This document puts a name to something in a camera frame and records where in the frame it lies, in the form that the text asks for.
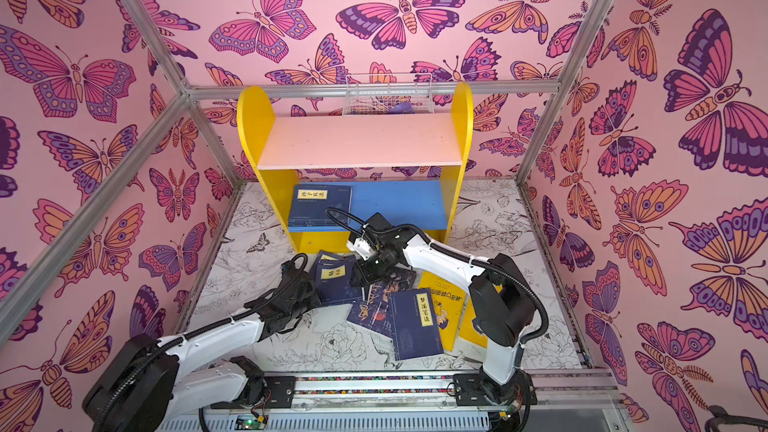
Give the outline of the blue book Sunzi Bingfa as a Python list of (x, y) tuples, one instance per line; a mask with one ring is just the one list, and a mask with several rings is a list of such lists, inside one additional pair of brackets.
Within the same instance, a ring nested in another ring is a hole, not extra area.
[(292, 232), (331, 231), (340, 226), (326, 213), (327, 208), (350, 211), (349, 185), (304, 183), (294, 186), (287, 225)]

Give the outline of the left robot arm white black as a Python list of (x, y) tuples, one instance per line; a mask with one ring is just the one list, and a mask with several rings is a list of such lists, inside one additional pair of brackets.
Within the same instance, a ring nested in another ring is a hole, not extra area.
[(281, 281), (236, 313), (159, 339), (129, 339), (86, 394), (83, 411), (96, 431), (154, 431), (164, 421), (219, 403), (255, 405), (264, 371), (238, 349), (287, 331), (319, 306), (308, 257), (281, 266)]

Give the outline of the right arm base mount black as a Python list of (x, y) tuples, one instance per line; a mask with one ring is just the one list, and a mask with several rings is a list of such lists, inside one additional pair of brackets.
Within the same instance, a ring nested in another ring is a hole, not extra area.
[(460, 373), (452, 378), (453, 396), (459, 406), (533, 406), (538, 404), (532, 377), (523, 370), (498, 384), (483, 372)]

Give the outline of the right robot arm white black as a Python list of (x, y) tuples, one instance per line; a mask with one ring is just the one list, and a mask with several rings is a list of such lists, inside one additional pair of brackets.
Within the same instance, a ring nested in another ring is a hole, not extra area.
[(358, 257), (356, 277), (371, 285), (399, 266), (430, 272), (469, 294), (475, 324), (487, 339), (479, 388), (494, 404), (528, 392), (522, 359), (529, 341), (543, 336), (550, 320), (516, 262), (499, 253), (473, 256), (439, 242), (412, 224), (393, 225), (376, 213), (367, 220), (344, 212), (347, 247)]

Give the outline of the blue book Mengxi Bitan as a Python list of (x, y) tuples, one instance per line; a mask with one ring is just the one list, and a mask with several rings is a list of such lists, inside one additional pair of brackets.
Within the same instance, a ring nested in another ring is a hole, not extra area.
[(429, 289), (395, 292), (390, 297), (390, 309), (392, 340), (398, 361), (444, 352)]

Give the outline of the blue book Yijing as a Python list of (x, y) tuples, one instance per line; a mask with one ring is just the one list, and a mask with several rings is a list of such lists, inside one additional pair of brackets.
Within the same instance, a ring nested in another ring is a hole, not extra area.
[(314, 284), (323, 306), (352, 304), (361, 301), (363, 288), (353, 284), (356, 259), (346, 256), (337, 264), (321, 264), (314, 272)]

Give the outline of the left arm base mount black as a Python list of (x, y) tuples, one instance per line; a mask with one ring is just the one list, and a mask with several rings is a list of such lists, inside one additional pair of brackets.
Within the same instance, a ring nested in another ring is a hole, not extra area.
[(296, 376), (250, 378), (234, 403), (242, 407), (289, 409), (295, 397), (296, 383)]

